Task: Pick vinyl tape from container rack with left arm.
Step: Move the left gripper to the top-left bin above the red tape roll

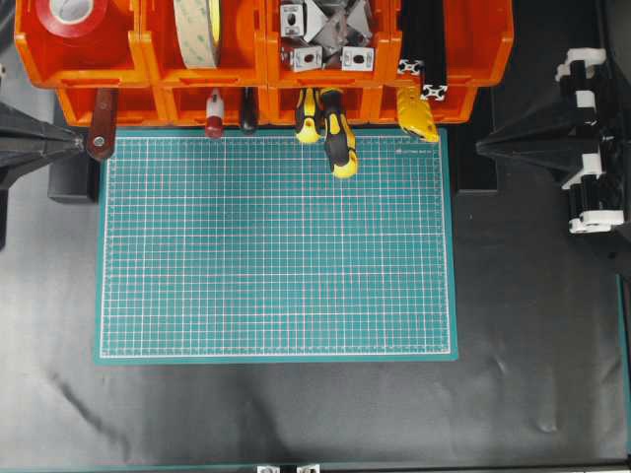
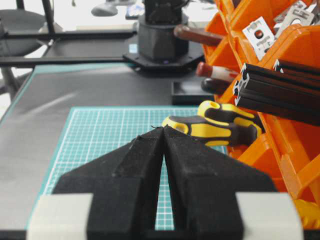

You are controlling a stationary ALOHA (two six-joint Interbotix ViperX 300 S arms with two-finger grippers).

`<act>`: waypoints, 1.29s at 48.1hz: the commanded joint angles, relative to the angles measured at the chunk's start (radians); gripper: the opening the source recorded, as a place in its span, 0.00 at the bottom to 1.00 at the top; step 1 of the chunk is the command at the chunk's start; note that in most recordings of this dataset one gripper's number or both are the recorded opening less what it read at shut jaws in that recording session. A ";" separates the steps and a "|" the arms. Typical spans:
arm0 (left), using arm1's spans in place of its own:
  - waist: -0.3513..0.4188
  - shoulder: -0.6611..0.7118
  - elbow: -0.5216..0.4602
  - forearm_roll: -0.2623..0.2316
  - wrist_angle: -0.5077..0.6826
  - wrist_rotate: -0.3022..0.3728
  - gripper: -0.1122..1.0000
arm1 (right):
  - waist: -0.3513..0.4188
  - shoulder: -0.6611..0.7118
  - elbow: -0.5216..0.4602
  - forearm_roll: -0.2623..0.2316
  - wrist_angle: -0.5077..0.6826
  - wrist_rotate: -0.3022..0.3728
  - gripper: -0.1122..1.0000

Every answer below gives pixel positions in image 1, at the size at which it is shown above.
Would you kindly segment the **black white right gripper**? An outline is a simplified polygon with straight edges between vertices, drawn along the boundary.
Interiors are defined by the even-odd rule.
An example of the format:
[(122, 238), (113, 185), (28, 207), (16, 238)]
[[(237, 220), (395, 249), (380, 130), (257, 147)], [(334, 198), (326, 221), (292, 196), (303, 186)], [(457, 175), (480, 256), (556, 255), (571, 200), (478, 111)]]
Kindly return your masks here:
[(548, 105), (476, 143), (479, 155), (550, 170), (570, 204), (569, 231), (614, 269), (630, 267), (630, 103), (603, 48), (572, 48)]

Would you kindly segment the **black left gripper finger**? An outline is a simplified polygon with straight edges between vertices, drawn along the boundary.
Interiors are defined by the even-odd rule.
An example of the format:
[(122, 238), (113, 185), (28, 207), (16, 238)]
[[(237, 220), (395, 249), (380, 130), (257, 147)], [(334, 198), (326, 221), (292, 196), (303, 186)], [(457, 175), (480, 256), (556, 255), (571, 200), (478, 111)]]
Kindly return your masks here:
[(82, 135), (1, 102), (2, 188), (10, 188), (25, 174), (82, 152)]

